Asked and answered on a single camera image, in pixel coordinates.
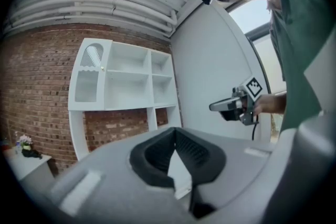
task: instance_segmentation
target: person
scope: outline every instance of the person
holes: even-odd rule
[[[332,32],[335,18],[327,0],[267,1],[272,13],[271,40],[287,93],[262,95],[255,104],[255,115],[284,114],[282,132],[297,128],[302,121],[322,110],[321,102],[308,81],[307,69]]]

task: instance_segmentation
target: gray device body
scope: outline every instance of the gray device body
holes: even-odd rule
[[[72,215],[76,220],[145,224],[263,223],[265,220],[274,223],[289,218],[291,210],[301,205],[329,172],[336,158],[335,130],[335,115],[328,114],[304,122],[297,130],[284,131],[277,144],[227,138],[187,128],[148,132],[93,151],[59,176],[46,195],[52,204],[61,208],[83,179],[94,172],[100,179],[87,196],[78,198],[81,199],[80,202],[77,200],[80,207]],[[171,135],[178,132],[186,134],[180,137],[184,140],[177,134]],[[192,200],[213,209],[200,218],[175,199],[174,187],[160,187],[159,181],[152,180],[166,176],[153,167],[156,164],[151,165],[151,160],[144,162],[145,168],[153,172],[153,176],[145,178],[131,162],[137,156],[139,158],[135,160],[150,159],[146,151],[154,144],[159,144],[156,149],[161,149],[157,152],[161,154],[158,158],[169,155],[164,142],[169,135],[176,139],[174,146],[184,143],[181,159],[186,161],[193,177]],[[190,159],[184,158],[194,154],[185,150],[185,141],[201,145],[205,141],[205,147],[216,147],[212,152],[221,150],[224,153],[221,155],[217,151],[216,156],[208,158],[219,156],[225,159],[222,169],[218,170],[215,163],[212,164],[217,174],[211,182],[194,184],[194,180],[200,182],[203,179],[197,174],[202,165],[200,158],[196,158],[195,166]],[[135,149],[144,154],[132,155]]]

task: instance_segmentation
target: white rectangular strip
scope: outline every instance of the white rectangular strip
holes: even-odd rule
[[[64,198],[59,208],[74,217],[77,215],[82,204],[88,199],[94,188],[99,184],[101,174],[89,172],[71,192]]]

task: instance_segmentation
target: shelf compartment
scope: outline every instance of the shelf compartment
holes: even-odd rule
[[[175,83],[170,76],[152,75],[154,106],[175,104]]]
[[[113,43],[108,69],[149,73],[149,68],[148,49],[118,42]]]
[[[152,73],[160,75],[173,75],[173,64],[169,54],[152,51]]]
[[[149,75],[122,71],[107,72],[105,109],[126,110],[150,106]]]
[[[79,71],[76,83],[76,102],[96,102],[97,101],[97,71]]]

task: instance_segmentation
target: white cabinet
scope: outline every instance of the white cabinet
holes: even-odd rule
[[[166,108],[168,126],[181,126],[172,57],[163,52],[85,38],[73,66],[69,121],[78,159],[89,151],[82,111],[147,108],[149,130],[157,130],[156,109]]]

